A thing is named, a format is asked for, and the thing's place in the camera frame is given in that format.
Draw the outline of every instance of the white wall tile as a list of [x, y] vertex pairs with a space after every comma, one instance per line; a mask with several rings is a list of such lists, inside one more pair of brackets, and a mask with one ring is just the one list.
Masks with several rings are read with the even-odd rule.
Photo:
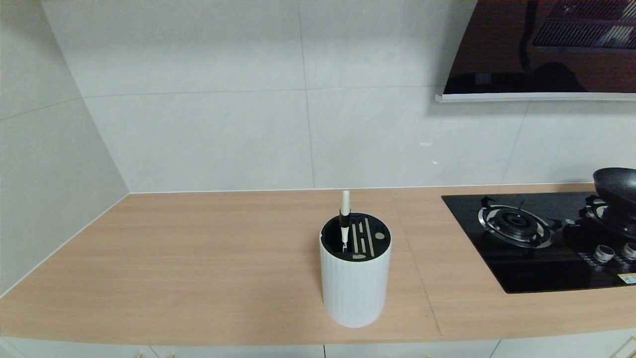
[[305, 93], [86, 99], [131, 192], [308, 189]]
[[126, 195], [81, 99], [0, 121], [0, 294]]
[[533, 102], [504, 183], [591, 182], [599, 168], [636, 168], [636, 103]]
[[79, 98], [38, 1], [2, 1], [0, 119]]
[[296, 0], [51, 0], [82, 96], [304, 89]]
[[475, 3], [300, 0], [307, 88], [444, 85]]
[[308, 91], [315, 186], [501, 182], [528, 104], [441, 104], [434, 92]]

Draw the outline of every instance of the kitchen counter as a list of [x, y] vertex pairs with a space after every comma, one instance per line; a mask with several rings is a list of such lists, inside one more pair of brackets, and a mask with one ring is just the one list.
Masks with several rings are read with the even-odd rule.
[[131, 194], [0, 300], [5, 336], [139, 345], [479, 340], [636, 327], [636, 287], [507, 294], [440, 196], [590, 184], [353, 190], [391, 229], [380, 318], [322, 305], [318, 231], [339, 190]]

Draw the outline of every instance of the black pan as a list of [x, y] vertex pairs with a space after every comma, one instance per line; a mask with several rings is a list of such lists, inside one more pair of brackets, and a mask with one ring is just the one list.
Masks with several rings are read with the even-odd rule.
[[603, 168], [593, 176], [598, 196], [616, 213], [636, 220], [636, 169]]

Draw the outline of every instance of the black glass cooktop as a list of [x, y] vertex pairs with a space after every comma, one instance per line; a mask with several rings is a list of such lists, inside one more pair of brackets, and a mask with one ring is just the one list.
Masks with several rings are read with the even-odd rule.
[[507, 293], [636, 284], [636, 223], [608, 220], [594, 192], [442, 199]]

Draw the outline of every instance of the white cabinet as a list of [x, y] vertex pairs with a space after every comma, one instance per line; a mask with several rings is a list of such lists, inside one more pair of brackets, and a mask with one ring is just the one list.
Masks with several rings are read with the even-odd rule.
[[629, 347], [618, 350], [633, 334], [636, 329], [501, 340], [492, 358], [610, 358], [614, 353], [625, 358], [631, 353], [626, 353]]
[[149, 346], [103, 345], [4, 337], [26, 358], [157, 358]]
[[11, 346], [9, 342], [0, 338], [0, 358], [25, 358], [15, 347]]
[[322, 345], [247, 347], [152, 346], [159, 358], [324, 358]]
[[326, 358], [489, 358], [498, 342], [499, 340], [325, 345], [324, 349]]

